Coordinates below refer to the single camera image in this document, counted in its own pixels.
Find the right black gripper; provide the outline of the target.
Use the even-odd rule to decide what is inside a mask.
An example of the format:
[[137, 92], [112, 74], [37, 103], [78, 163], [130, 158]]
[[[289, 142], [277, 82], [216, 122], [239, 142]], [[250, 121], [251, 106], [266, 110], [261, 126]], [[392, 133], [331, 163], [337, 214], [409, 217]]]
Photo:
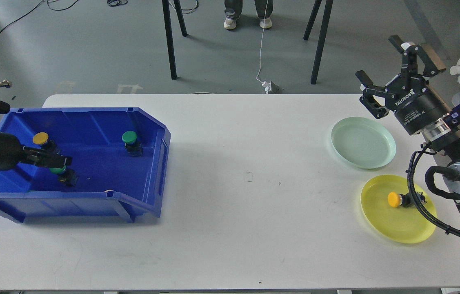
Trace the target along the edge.
[[[427, 79], [446, 71], [446, 66], [429, 44], [404, 42], [398, 35], [389, 36], [388, 41], [402, 55], [401, 73], [384, 88], [376, 86], [363, 70], [357, 71], [355, 76], [362, 84], [359, 100], [375, 119], [394, 112], [405, 131], [414, 135], [451, 111]], [[385, 105], [377, 102], [376, 96], [384, 98]]]

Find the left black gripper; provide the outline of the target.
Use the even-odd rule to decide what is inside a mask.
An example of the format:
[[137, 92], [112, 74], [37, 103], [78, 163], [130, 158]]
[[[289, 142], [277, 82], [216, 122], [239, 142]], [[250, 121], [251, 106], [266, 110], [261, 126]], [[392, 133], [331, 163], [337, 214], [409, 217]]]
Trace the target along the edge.
[[64, 168], [73, 158], [51, 149], [23, 146], [14, 135], [0, 133], [0, 171], [13, 169], [26, 158], [26, 164], [46, 168]]

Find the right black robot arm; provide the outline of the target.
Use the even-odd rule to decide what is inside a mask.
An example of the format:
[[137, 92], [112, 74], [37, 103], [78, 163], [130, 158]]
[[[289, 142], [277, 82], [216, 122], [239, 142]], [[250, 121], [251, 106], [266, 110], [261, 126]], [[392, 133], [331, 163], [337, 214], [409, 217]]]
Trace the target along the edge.
[[460, 104], [450, 108], [430, 86], [429, 78], [446, 67], [429, 45], [405, 43], [398, 35], [388, 40], [402, 55], [401, 71], [385, 86], [376, 86], [363, 70], [357, 71], [362, 84], [359, 100], [376, 119], [392, 112], [408, 134], [424, 136], [424, 145], [411, 155], [406, 171], [411, 204], [433, 225], [460, 238], [459, 229], [440, 221], [424, 207], [414, 188], [415, 169], [422, 155], [444, 152], [450, 163], [429, 167], [424, 181], [433, 194], [460, 202]]

